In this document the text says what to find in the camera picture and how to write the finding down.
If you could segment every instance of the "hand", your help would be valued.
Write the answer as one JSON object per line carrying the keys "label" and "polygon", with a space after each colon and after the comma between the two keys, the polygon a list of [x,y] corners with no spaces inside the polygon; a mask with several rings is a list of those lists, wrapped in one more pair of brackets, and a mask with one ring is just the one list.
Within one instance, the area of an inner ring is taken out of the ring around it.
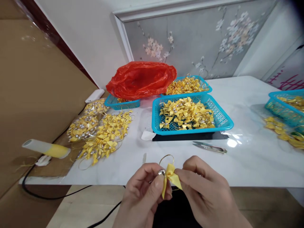
{"label": "hand", "polygon": [[196,221],[203,228],[249,228],[227,180],[197,156],[176,169]]}
{"label": "hand", "polygon": [[[164,176],[158,171],[164,169],[157,163],[143,164],[126,185],[113,228],[151,228],[161,196]],[[167,182],[165,200],[172,199],[170,182]]]}

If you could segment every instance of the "blue plastic basket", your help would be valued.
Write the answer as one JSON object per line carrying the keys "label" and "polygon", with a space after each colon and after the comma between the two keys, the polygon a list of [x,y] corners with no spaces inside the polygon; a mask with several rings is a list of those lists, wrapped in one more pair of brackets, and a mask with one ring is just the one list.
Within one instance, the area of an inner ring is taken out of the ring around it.
{"label": "blue plastic basket", "polygon": [[[189,78],[195,78],[195,79],[199,79],[200,80],[200,85],[203,85],[203,89],[207,88],[207,82],[201,77],[201,76],[198,76],[198,75],[195,75],[195,76],[190,76]],[[181,81],[183,80],[185,77],[178,77],[176,78],[174,81]],[[211,86],[209,85],[209,90],[208,91],[204,91],[204,92],[197,92],[197,93],[184,93],[185,94],[191,94],[191,95],[198,95],[198,94],[205,94],[205,93],[210,93],[212,92],[212,88]],[[175,95],[163,95],[161,94],[161,97],[168,97],[168,96],[175,96]]]}
{"label": "blue plastic basket", "polygon": [[[295,96],[304,97],[304,89],[271,92],[269,96],[270,99],[265,105],[266,109],[275,116],[283,119],[290,127],[304,125],[304,113],[277,98],[284,97],[287,99],[293,99]],[[300,127],[300,132],[304,132],[304,126]]]}
{"label": "blue plastic basket", "polygon": [[[167,103],[169,100],[176,102],[180,98],[190,97],[194,103],[201,101],[207,109],[211,109],[214,115],[215,128],[205,128],[205,129],[192,129],[192,130],[176,130],[179,126],[177,123],[173,122],[170,124],[170,128],[160,128],[159,124],[161,123],[163,115],[160,113],[160,103]],[[221,106],[215,101],[215,99],[209,94],[198,94],[197,93],[188,93],[188,94],[179,94],[171,95],[170,97],[157,98],[153,101],[152,109],[152,129],[155,133],[159,135],[179,135],[179,134],[193,134],[201,132],[215,132],[229,130],[233,128],[233,121],[226,114],[226,112],[221,108]]]}
{"label": "blue plastic basket", "polygon": [[118,102],[118,98],[109,94],[108,98],[105,100],[104,104],[113,108],[114,110],[121,110],[121,109],[130,109],[130,108],[137,108],[140,106],[140,99],[135,101],[128,101],[128,102]]}

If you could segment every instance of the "wooden floor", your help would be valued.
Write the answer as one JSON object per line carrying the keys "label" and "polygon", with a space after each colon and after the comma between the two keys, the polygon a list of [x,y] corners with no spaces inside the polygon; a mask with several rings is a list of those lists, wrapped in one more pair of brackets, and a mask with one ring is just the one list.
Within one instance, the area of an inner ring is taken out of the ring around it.
{"label": "wooden floor", "polygon": [[[69,193],[84,186],[72,186]],[[304,208],[284,188],[231,188],[237,205],[254,228],[304,227]],[[86,228],[121,201],[123,186],[91,186],[63,199],[47,228]],[[100,226],[111,228],[116,209]]]}

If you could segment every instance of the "yellow ribbon bow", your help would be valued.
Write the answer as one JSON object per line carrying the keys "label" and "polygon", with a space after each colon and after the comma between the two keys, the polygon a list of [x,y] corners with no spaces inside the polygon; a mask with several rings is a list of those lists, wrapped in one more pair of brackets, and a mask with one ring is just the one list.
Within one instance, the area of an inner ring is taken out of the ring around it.
{"label": "yellow ribbon bow", "polygon": [[169,179],[169,181],[171,181],[173,184],[175,184],[176,187],[178,187],[180,190],[182,190],[181,184],[180,184],[180,179],[179,179],[178,175],[176,175],[174,173],[174,170],[175,170],[174,165],[169,163],[167,166],[166,175],[165,175],[165,179],[164,179],[164,187],[162,189],[162,194],[161,194],[162,198],[165,197],[167,179]]}

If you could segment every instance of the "red plastic bag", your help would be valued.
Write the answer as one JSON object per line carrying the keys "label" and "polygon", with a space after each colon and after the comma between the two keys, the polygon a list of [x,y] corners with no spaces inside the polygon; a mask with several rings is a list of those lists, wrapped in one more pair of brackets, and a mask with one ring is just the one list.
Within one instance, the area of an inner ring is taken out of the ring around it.
{"label": "red plastic bag", "polygon": [[106,88],[117,98],[137,100],[165,93],[176,75],[175,67],[165,63],[129,62],[117,69]]}

